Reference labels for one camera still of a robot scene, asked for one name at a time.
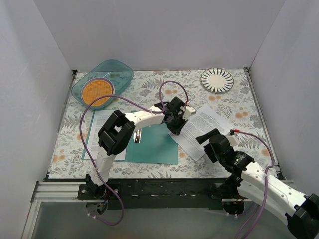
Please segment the printed paper sheet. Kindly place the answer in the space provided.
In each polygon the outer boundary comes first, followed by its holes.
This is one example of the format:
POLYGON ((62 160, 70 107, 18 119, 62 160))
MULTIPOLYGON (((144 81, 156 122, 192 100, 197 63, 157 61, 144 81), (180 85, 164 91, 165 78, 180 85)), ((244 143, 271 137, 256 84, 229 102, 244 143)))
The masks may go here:
MULTIPOLYGON (((90 128, 86 138, 86 145, 94 160, 97 159, 98 150, 99 150, 98 132, 102 128, 104 123, 107 121, 107 119, 111 116, 112 113, 113 113, 112 110, 101 110, 101 111, 93 112, 90 128)), ((124 162, 125 157, 126 157, 126 150, 118 154, 115 158, 115 161, 124 162)), ((90 160, 90 157, 86 149, 84 149, 83 151, 82 160, 90 160)))
POLYGON ((217 114, 208 104, 200 107, 196 114, 191 116, 179 135, 169 133, 171 138, 190 156, 194 161, 198 161, 204 155, 204 144, 199 144, 196 138, 202 136, 213 129, 218 129, 226 135, 234 125, 217 114))

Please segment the teal plastic folder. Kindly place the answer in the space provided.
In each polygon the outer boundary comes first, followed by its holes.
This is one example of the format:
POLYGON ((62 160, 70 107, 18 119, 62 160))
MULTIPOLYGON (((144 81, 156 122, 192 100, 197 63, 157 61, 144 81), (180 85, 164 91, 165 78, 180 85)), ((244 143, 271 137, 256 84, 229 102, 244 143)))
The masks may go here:
POLYGON ((178 144, 169 136, 164 124, 142 128, 141 143, 131 137, 124 162, 178 164, 178 144))

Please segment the metal folder clip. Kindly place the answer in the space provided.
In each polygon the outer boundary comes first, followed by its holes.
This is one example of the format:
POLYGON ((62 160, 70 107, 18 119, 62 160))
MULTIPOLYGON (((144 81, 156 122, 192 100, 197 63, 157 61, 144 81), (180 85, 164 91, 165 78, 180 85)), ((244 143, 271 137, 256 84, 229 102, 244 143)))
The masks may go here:
POLYGON ((133 140, 134 143, 141 143, 142 130, 138 129, 134 132, 133 140))

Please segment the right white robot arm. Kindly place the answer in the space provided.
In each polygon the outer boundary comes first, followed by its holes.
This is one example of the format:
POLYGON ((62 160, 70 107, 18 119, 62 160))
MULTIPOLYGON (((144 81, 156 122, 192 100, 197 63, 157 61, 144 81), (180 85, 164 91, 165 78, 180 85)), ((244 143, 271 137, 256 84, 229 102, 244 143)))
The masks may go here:
POLYGON ((247 153, 234 150, 240 130, 222 135, 218 129, 198 136, 209 159, 219 162, 231 175, 225 180, 226 194, 247 198, 280 219, 297 239, 314 239, 319 234, 319 197, 295 190, 268 171, 247 153))

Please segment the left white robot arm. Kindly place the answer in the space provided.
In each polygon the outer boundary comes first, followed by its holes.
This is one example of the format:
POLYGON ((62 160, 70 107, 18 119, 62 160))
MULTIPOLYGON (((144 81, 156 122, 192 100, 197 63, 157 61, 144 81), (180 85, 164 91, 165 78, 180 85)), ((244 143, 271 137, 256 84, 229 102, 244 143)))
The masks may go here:
POLYGON ((168 130, 179 135, 195 108, 174 97, 170 102, 157 103, 150 108, 133 113, 120 110, 112 112, 98 131, 98 155, 93 161, 94 170, 86 175, 86 186, 95 199, 105 196, 105 183, 115 158, 124 151, 135 131, 157 124, 165 124, 168 130))

